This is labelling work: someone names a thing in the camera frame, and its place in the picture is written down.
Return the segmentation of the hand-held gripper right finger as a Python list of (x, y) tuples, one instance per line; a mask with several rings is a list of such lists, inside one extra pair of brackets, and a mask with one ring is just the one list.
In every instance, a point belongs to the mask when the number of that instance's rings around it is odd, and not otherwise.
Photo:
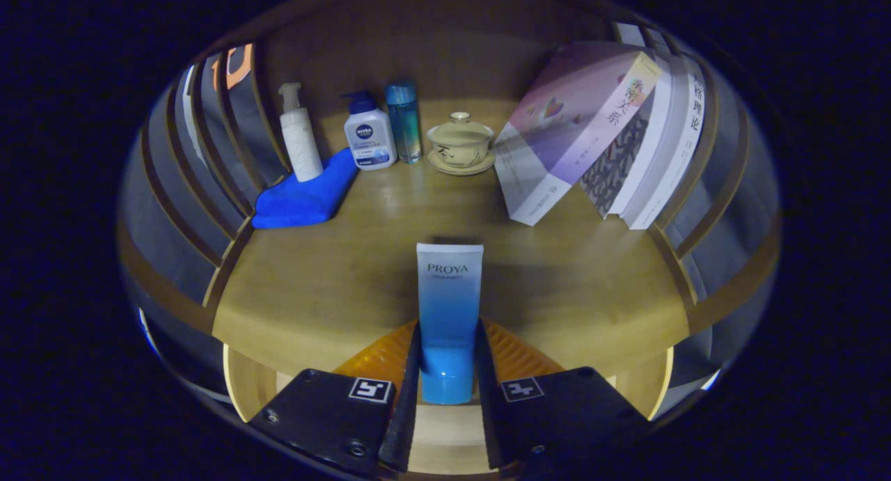
[(500, 380), (483, 320), (476, 329), (476, 370), (490, 468), (582, 471), (652, 430), (591, 367)]

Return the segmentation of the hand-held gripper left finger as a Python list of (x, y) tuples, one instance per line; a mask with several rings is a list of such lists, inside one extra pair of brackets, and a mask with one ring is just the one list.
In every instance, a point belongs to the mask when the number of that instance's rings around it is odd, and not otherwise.
[(340, 372), (305, 369), (249, 426), (342, 478), (407, 472), (420, 382), (417, 322), (382, 336)]

